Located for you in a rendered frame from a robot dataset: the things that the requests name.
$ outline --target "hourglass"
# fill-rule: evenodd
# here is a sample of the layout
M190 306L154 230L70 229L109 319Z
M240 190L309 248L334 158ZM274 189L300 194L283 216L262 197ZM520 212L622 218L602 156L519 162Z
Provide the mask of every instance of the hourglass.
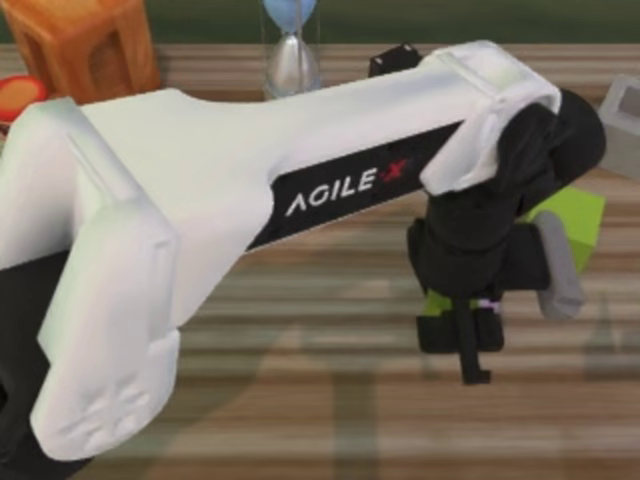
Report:
M322 80L314 52L302 38L303 26L310 20L318 0L259 0L262 37L266 53L264 92L276 99L321 88ZM271 22L265 22L265 15ZM267 38L268 25L275 25L279 39L273 45Z

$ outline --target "red letter x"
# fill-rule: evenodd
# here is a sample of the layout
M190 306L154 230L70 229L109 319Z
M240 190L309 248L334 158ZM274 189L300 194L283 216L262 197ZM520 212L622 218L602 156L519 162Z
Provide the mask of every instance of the red letter x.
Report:
M405 159L398 160L397 162L391 162L387 171L380 173L380 178L382 178L383 181L388 182L394 178L402 176L402 169L406 163L407 161Z

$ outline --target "green cube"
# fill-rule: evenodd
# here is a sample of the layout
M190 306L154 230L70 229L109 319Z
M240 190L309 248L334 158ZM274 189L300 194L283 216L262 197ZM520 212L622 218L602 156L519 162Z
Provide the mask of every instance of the green cube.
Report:
M560 217L578 272L584 271L598 244L606 200L600 195L566 187L537 205L524 218L532 221L542 210Z

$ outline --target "orange object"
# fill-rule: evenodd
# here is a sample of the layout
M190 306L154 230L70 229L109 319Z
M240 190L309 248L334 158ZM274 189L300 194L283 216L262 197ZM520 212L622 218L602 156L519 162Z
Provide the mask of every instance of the orange object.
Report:
M0 0L29 73L85 104L159 88L144 0Z
M0 79L0 123L10 124L29 105L46 99L46 88L34 77L16 75Z

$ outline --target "orange wooden box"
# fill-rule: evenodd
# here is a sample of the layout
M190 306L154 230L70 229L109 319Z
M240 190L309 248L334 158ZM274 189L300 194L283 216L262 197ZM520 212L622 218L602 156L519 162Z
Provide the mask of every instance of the orange wooden box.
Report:
M80 104L161 86L143 0L0 0L29 73Z

